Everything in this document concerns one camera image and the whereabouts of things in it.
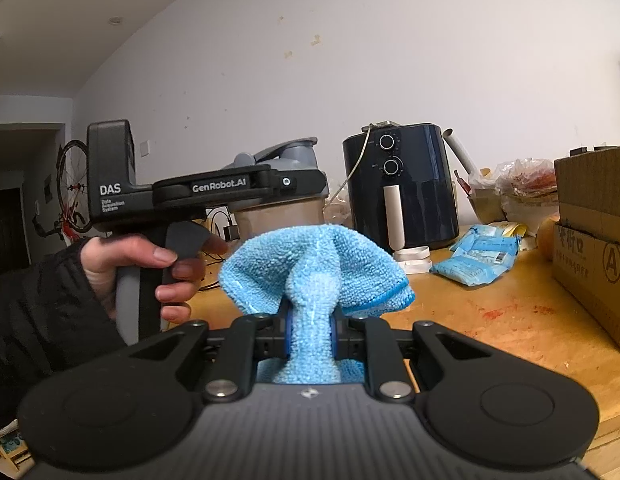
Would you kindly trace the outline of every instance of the person's arm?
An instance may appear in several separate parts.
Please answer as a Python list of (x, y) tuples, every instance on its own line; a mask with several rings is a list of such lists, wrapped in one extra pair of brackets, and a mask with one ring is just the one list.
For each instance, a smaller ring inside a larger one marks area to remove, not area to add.
[(29, 387), (124, 346), (85, 276), (84, 245), (0, 277), (0, 428)]

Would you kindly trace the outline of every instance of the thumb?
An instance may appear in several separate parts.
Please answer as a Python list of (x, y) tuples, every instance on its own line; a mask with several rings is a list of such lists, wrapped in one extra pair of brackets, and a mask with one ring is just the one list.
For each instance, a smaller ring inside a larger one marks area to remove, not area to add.
[(120, 238), (92, 238), (81, 252), (87, 272), (110, 272), (116, 267), (139, 266), (165, 269), (177, 260), (173, 251), (154, 245), (141, 235)]

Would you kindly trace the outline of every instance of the dark door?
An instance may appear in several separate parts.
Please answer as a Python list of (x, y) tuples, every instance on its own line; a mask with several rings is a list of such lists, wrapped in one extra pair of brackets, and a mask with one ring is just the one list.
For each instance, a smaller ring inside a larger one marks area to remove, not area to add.
[(30, 264), (21, 216), (19, 189), (0, 191), (0, 275)]

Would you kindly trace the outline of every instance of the bicycle wheel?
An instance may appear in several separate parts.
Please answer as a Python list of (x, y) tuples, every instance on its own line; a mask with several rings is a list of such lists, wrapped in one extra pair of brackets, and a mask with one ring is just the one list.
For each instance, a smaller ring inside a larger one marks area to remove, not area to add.
[(56, 194), (61, 214), (78, 233), (92, 227), (88, 209), (88, 148), (80, 140), (71, 140), (56, 159)]

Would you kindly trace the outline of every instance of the ceiling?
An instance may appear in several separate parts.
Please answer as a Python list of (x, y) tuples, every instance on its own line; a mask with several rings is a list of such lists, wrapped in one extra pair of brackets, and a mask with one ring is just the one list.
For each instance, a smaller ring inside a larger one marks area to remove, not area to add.
[[(73, 97), (174, 0), (1, 0), (0, 94)], [(108, 19), (121, 16), (120, 25)]]
[(56, 133), (57, 130), (0, 130), (0, 171), (26, 169)]

